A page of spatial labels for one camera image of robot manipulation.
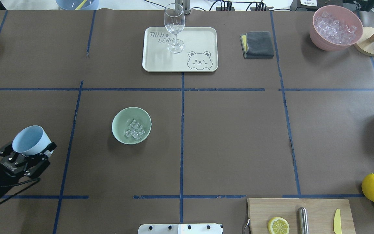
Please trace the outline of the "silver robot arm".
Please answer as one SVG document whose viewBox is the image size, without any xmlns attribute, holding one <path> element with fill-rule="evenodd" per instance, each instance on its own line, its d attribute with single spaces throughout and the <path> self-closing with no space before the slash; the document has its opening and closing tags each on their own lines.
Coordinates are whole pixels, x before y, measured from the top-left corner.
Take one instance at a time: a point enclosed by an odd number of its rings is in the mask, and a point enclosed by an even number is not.
<svg viewBox="0 0 374 234">
<path fill-rule="evenodd" d="M 50 165 L 49 158 L 56 147 L 57 145 L 51 142 L 42 151 L 30 156 L 13 150 L 12 143 L 0 148 L 0 199 L 12 188 L 30 184 L 5 198 L 0 205 L 40 181 L 40 175 Z"/>
</svg>

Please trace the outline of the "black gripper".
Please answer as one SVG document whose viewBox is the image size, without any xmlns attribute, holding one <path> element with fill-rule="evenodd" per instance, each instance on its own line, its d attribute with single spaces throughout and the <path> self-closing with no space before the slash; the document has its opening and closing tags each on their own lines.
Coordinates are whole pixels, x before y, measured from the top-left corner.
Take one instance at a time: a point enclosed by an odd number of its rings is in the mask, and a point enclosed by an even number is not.
<svg viewBox="0 0 374 234">
<path fill-rule="evenodd" d="M 33 156 L 14 153 L 12 143 L 7 143 L 0 148 L 0 198 L 13 187 L 19 186 L 23 177 L 31 180 L 37 179 L 50 165 L 51 157 L 57 145 L 51 142 L 45 149 Z"/>
</svg>

